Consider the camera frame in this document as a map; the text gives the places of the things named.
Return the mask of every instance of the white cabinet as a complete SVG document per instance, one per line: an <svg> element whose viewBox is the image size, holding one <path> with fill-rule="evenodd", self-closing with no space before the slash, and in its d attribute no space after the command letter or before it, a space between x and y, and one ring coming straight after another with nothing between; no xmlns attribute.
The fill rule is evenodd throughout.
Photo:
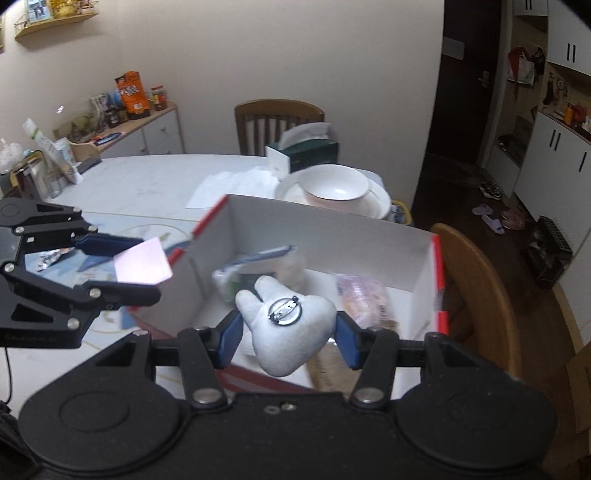
<svg viewBox="0 0 591 480"><path fill-rule="evenodd" d="M103 150L101 158L135 157L148 155L148 149L144 141L144 133L140 130L124 136L112 147Z"/></svg>
<svg viewBox="0 0 591 480"><path fill-rule="evenodd" d="M179 134L164 140L160 145L150 149L150 155L181 155L183 143Z"/></svg>
<svg viewBox="0 0 591 480"><path fill-rule="evenodd" d="M156 118L135 132L125 135L112 146L105 148L101 158L135 157L136 155L182 155L176 111Z"/></svg>
<svg viewBox="0 0 591 480"><path fill-rule="evenodd" d="M561 0L548 0L546 59L591 75L591 29Z"/></svg>
<svg viewBox="0 0 591 480"><path fill-rule="evenodd" d="M591 237L585 240L579 253L575 256L569 269L559 280L564 295L569 301L570 309L581 333L587 332L591 326Z"/></svg>
<svg viewBox="0 0 591 480"><path fill-rule="evenodd" d="M548 16L547 0L513 0L514 15Z"/></svg>
<svg viewBox="0 0 591 480"><path fill-rule="evenodd" d="M591 145L538 114L515 193L534 218L551 218L576 253L591 228Z"/></svg>

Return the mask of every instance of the pink sticky note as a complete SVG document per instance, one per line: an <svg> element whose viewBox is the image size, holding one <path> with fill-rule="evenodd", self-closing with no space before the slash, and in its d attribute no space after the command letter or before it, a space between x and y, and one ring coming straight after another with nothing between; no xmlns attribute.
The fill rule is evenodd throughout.
<svg viewBox="0 0 591 480"><path fill-rule="evenodd" d="M173 276L158 237L115 255L113 263L118 282L156 285Z"/></svg>

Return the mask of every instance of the pink slipper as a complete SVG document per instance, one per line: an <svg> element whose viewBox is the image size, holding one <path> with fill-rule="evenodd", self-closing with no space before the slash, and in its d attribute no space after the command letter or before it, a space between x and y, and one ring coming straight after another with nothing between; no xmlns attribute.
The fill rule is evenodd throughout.
<svg viewBox="0 0 591 480"><path fill-rule="evenodd" d="M497 235L504 235L505 230L498 218L491 218L488 215L482 215L480 218L490 227L490 229Z"/></svg>

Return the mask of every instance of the white bowl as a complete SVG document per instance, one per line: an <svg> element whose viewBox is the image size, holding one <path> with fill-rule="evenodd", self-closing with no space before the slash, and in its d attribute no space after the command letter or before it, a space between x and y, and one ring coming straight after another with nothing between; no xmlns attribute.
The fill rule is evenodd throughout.
<svg viewBox="0 0 591 480"><path fill-rule="evenodd" d="M312 197L334 202L358 200L371 189L365 175L344 165L316 165L302 170L300 185Z"/></svg>

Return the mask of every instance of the snack bag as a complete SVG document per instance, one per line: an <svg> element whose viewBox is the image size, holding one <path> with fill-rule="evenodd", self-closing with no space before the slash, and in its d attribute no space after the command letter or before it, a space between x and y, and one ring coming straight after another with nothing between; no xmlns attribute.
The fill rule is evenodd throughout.
<svg viewBox="0 0 591 480"><path fill-rule="evenodd" d="M150 103L139 79L139 72L127 72L116 78L117 88L130 120L150 116Z"/></svg>

